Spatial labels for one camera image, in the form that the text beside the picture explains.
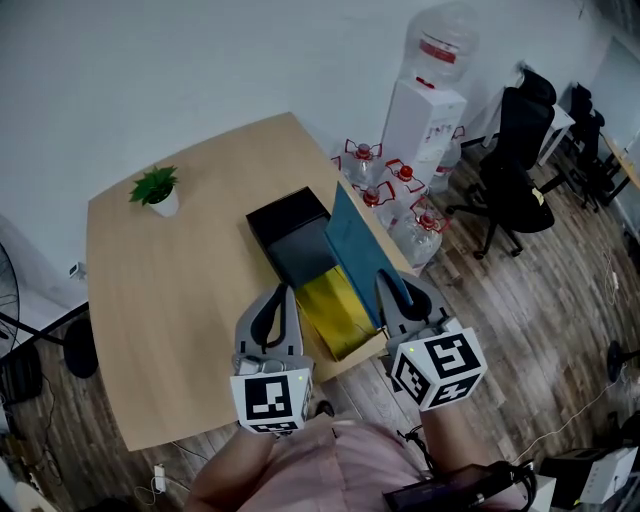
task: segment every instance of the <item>potted plant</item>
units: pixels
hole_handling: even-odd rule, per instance
[[[155,165],[149,172],[145,172],[142,179],[135,181],[136,188],[131,191],[130,202],[141,201],[149,204],[163,217],[171,217],[178,211],[178,194],[175,184],[178,179],[173,175],[175,166],[158,169]]]

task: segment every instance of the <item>red bottle cap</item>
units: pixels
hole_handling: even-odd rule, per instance
[[[380,200],[380,191],[377,188],[369,187],[365,190],[362,200],[367,206],[375,206]]]
[[[411,181],[411,178],[413,178],[413,169],[408,165],[403,165],[400,168],[400,172],[398,172],[398,178],[401,181]]]
[[[428,212],[424,212],[420,215],[418,222],[424,229],[438,229],[438,221]]]
[[[368,144],[360,144],[358,149],[356,149],[356,158],[371,160],[373,158],[373,154],[371,154],[371,147],[369,147]]]

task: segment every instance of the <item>white box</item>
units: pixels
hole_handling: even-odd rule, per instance
[[[408,78],[398,80],[382,138],[388,159],[399,158],[410,165],[428,185],[466,106],[467,100],[456,91],[430,89]]]
[[[468,328],[401,343],[391,376],[426,411],[468,397],[486,371],[476,335]]]
[[[629,478],[638,448],[620,448],[591,465],[580,495],[582,503],[602,504],[622,489]]]
[[[550,476],[536,475],[536,482],[538,483],[538,492],[536,492],[536,499],[529,510],[531,512],[549,512],[553,491],[556,489],[556,479]]]
[[[240,425],[259,434],[304,428],[312,386],[308,368],[231,377]]]

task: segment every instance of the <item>person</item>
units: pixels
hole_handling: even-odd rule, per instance
[[[429,453],[441,472],[495,462],[459,405],[420,416]],[[184,510],[383,511],[382,493],[421,480],[412,454],[384,427],[316,417],[277,442],[275,435],[240,428],[198,473]],[[525,504],[512,486],[481,508],[509,511]]]

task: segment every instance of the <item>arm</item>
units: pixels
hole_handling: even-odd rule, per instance
[[[240,508],[262,475],[275,439],[240,428],[196,476],[185,512],[231,512]]]
[[[444,473],[469,464],[488,466],[497,459],[470,427],[458,404],[420,413],[430,455]]]

